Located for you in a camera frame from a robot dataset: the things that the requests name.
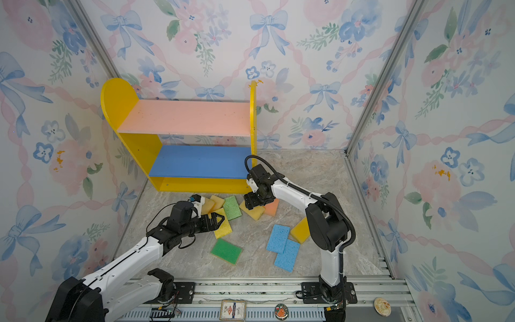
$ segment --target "sponge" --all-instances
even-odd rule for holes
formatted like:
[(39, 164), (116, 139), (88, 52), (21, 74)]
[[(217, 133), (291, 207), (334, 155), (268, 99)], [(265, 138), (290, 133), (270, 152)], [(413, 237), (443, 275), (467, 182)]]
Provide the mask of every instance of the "sponge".
[(215, 205), (213, 206), (213, 208), (211, 208), (211, 210), (209, 212), (218, 210), (218, 209), (222, 208), (222, 206), (224, 205), (224, 200), (218, 196), (212, 195), (210, 199), (215, 202)]
[(299, 243), (287, 240), (284, 252), (282, 254), (277, 254), (274, 265), (292, 273), (295, 260), (297, 259), (297, 254), (299, 253), (299, 247)]
[(242, 216), (242, 212), (239, 210), (235, 196), (227, 197), (224, 200), (224, 210), (228, 220), (231, 221)]
[(272, 234), (266, 245), (266, 250), (282, 253), (284, 251), (284, 245), (286, 245), (286, 241), (288, 240), (288, 234), (288, 226), (274, 225)]
[(304, 217), (290, 232), (295, 241), (303, 244), (310, 236), (310, 228), (307, 225), (307, 217)]
[(218, 209), (214, 212), (216, 212), (219, 215), (224, 216), (224, 218), (225, 218), (224, 222), (220, 225), (220, 227), (218, 227), (218, 229), (215, 230), (215, 237), (216, 237), (216, 239), (218, 239), (220, 237), (230, 234), (232, 232), (232, 228), (231, 228), (231, 224), (229, 224), (229, 220), (227, 219), (227, 216), (225, 215), (225, 211), (223, 208)]
[(251, 216), (255, 221), (258, 220), (265, 211), (265, 207), (263, 206), (257, 206), (252, 210), (248, 210), (247, 207), (245, 207), (245, 201), (242, 201), (242, 203), (239, 204), (239, 208), (245, 211), (247, 215)]
[(279, 199), (277, 199), (277, 198), (273, 202), (266, 204), (264, 214), (275, 217), (278, 205), (279, 205)]
[(202, 210), (200, 211), (201, 215), (206, 215), (210, 210), (211, 208), (213, 208), (213, 206), (215, 205), (215, 202), (209, 198), (204, 198), (205, 201), (204, 201), (204, 204), (202, 205)]
[(242, 253), (242, 249), (238, 246), (226, 242), (223, 239), (216, 240), (215, 247), (211, 250), (211, 254), (217, 256), (224, 261), (236, 265), (239, 255)]

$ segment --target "blue shelf board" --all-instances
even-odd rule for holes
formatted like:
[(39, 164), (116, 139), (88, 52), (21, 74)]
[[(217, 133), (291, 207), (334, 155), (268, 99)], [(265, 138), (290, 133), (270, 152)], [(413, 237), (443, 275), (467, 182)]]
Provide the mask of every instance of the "blue shelf board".
[(241, 146), (163, 145), (149, 176), (247, 179), (244, 160), (251, 154)]

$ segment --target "blue sponge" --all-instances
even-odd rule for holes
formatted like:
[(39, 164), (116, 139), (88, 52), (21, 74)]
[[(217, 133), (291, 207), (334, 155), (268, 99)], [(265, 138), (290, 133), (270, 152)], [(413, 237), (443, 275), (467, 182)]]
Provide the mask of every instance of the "blue sponge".
[(284, 247), (284, 252), (282, 254), (277, 254), (274, 265), (292, 273), (295, 260), (297, 259), (297, 254), (299, 252), (299, 247), (299, 243), (288, 239), (286, 241), (286, 246)]
[(272, 234), (268, 240), (268, 245), (266, 245), (266, 250), (282, 254), (284, 251), (284, 245), (286, 245), (286, 241), (288, 240), (288, 234), (288, 226), (274, 225), (272, 228)]

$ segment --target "yellow sponge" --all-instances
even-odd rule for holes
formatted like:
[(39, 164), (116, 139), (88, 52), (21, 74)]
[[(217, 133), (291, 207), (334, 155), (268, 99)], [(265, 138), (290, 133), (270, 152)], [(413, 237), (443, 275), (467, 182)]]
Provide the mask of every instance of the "yellow sponge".
[(209, 212), (214, 212), (215, 210), (222, 208), (222, 206), (224, 205), (225, 200), (218, 196), (212, 195), (210, 199), (215, 202), (215, 205), (213, 206), (213, 208), (211, 208)]
[(258, 220), (265, 211), (265, 207), (263, 206), (257, 206), (252, 210), (248, 210), (247, 207), (245, 207), (245, 201), (242, 201), (242, 203), (239, 204), (239, 208), (245, 211), (247, 215), (251, 216), (255, 221)]
[(310, 228), (307, 225), (307, 218), (304, 217), (291, 231), (290, 235), (299, 242), (300, 244), (304, 243), (306, 239), (310, 236)]
[(232, 232), (232, 228), (231, 228), (231, 224), (229, 224), (229, 221), (227, 220), (227, 217), (225, 215), (225, 211), (223, 208), (215, 210), (214, 212), (216, 212), (219, 215), (224, 216), (224, 218), (225, 218), (224, 222), (220, 225), (220, 227), (217, 230), (215, 230), (215, 237), (216, 237), (216, 239), (218, 239), (220, 237), (230, 234)]
[(211, 208), (215, 205), (215, 202), (209, 198), (205, 198), (205, 202), (202, 205), (202, 210), (200, 211), (201, 215), (206, 215)]

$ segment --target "yellow shelf side panel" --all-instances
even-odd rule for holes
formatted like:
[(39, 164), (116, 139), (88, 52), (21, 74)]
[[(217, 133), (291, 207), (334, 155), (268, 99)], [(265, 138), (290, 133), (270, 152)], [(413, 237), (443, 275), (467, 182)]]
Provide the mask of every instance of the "yellow shelf side panel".
[[(257, 143), (255, 91), (256, 82), (253, 81), (250, 89), (250, 138), (251, 151), (254, 155)], [(245, 179), (149, 177), (148, 174), (163, 145), (158, 135), (118, 133), (117, 131), (138, 100), (132, 86), (121, 78), (109, 79), (102, 87), (100, 95), (104, 117), (157, 191), (234, 194), (245, 194), (251, 191)]]
[(102, 87), (100, 95), (102, 111), (107, 122), (145, 175), (156, 186), (155, 178), (150, 178), (148, 173), (161, 150), (162, 143), (159, 137), (156, 134), (118, 133), (117, 131), (138, 100), (134, 88), (121, 78), (109, 79)]
[[(256, 135), (256, 87), (257, 83), (253, 80), (250, 83), (250, 150), (253, 155), (258, 153), (258, 138)], [(256, 166), (258, 161), (252, 159), (252, 166)]]

